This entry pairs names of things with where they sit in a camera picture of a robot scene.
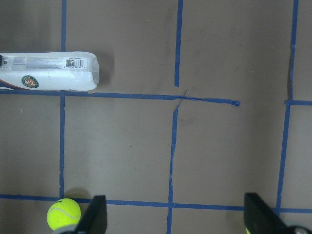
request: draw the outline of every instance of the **yellow tennis ball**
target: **yellow tennis ball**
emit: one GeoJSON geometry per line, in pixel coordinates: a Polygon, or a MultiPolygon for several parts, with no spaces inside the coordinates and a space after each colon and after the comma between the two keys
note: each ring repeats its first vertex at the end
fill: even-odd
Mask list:
{"type": "Polygon", "coordinates": [[[54,231],[67,225],[78,224],[81,211],[78,203],[69,198],[56,201],[48,210],[47,221],[54,231]]]}

